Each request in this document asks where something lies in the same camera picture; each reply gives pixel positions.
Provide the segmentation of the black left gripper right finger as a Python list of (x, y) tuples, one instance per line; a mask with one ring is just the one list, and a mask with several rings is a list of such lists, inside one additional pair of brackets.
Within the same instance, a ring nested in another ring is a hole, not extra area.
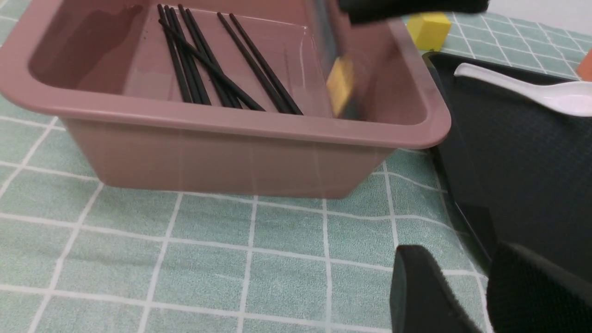
[(495, 333), (589, 333), (591, 283), (518, 244), (500, 242), (487, 311)]

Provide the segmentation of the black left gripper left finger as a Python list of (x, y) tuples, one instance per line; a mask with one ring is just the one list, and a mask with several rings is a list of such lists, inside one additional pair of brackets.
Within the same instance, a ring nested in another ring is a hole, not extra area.
[(398, 245), (389, 297), (394, 333), (479, 333), (431, 253)]

